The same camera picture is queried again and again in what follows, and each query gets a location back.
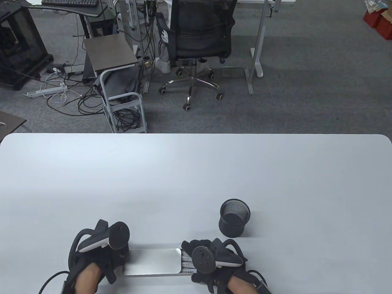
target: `black pc case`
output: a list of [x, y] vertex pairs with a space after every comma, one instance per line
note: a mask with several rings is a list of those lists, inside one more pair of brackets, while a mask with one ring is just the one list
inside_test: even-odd
[[29, 10], [0, 0], [0, 87], [20, 90], [52, 61]]

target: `black mesh chair back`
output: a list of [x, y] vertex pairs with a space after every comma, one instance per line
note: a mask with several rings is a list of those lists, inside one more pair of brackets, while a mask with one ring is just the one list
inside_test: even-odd
[[231, 29], [237, 0], [174, 0], [169, 36], [170, 60], [231, 54]]

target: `floor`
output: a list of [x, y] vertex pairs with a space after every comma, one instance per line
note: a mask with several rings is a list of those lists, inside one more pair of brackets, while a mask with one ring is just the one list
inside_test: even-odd
[[[227, 66], [250, 65], [249, 47], [256, 39], [260, 5], [238, 4], [232, 31], [232, 55]], [[225, 97], [199, 87], [193, 108], [182, 109], [186, 86], [159, 87], [175, 77], [155, 72], [143, 95], [149, 132], [197, 133], [380, 133], [392, 137], [392, 41], [384, 40], [363, 20], [363, 1], [298, 0], [282, 4], [267, 19], [261, 63], [262, 79], [254, 79], [249, 96], [245, 79], [217, 77]], [[43, 42], [55, 62], [72, 63], [76, 56], [75, 15], [34, 11]], [[81, 49], [76, 64], [84, 62]], [[212, 67], [219, 68], [215, 59]], [[27, 98], [40, 83], [31, 81], [21, 91], [0, 89], [0, 109], [28, 120], [33, 132], [110, 132], [103, 115], [71, 117], [50, 109], [46, 99]], [[83, 94], [86, 89], [75, 90]], [[71, 93], [69, 99], [75, 98]], [[76, 105], [59, 107], [76, 112]]]

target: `office chair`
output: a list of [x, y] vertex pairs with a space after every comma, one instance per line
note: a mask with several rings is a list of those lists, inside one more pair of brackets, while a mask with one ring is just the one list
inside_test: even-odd
[[[189, 91], [184, 110], [191, 108], [191, 99], [196, 82], [209, 85], [218, 91], [216, 98], [221, 100], [223, 93], [217, 84], [210, 81], [214, 73], [211, 69], [196, 72], [197, 60], [202, 57], [217, 56], [220, 63], [231, 54], [231, 29], [237, 0], [173, 0], [170, 28], [162, 13], [156, 14], [160, 41], [166, 44], [169, 60], [190, 59], [191, 70], [181, 66], [176, 74], [186, 78], [168, 81], [160, 89], [165, 94], [166, 86], [176, 82], [189, 81]], [[209, 80], [201, 79], [208, 74]]]

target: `black glove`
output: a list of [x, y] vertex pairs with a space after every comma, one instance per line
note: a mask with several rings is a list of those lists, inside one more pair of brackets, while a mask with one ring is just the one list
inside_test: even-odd
[[108, 282], [113, 284], [117, 280], [114, 270], [117, 267], [124, 265], [128, 260], [128, 244], [119, 250], [114, 250], [111, 249], [110, 246], [105, 246], [104, 248], [97, 247], [93, 250], [83, 253], [76, 251], [82, 236], [92, 235], [93, 233], [94, 230], [92, 229], [84, 229], [79, 232], [74, 242], [72, 243], [68, 257], [69, 274], [67, 280], [64, 283], [62, 294], [74, 293], [74, 287], [78, 275], [92, 263], [97, 264], [97, 266], [102, 270], [102, 275], [98, 283], [100, 283], [100, 281], [102, 281], [102, 279], [106, 276]]
[[[181, 247], [184, 251], [189, 255], [192, 256], [193, 250], [198, 246], [205, 246], [207, 248], [210, 247], [211, 241], [210, 240], [192, 240], [189, 243], [187, 241], [182, 242]], [[216, 268], [216, 270], [212, 274], [203, 274], [197, 272], [192, 275], [192, 282], [195, 283], [204, 283], [208, 287], [208, 291], [213, 294], [214, 288], [213, 286], [218, 287], [218, 294], [224, 294], [225, 292], [232, 294], [232, 292], [227, 289], [227, 284], [229, 280], [235, 273], [245, 272], [245, 262], [247, 261], [246, 258], [243, 258], [243, 264], [240, 267], [222, 267]]]

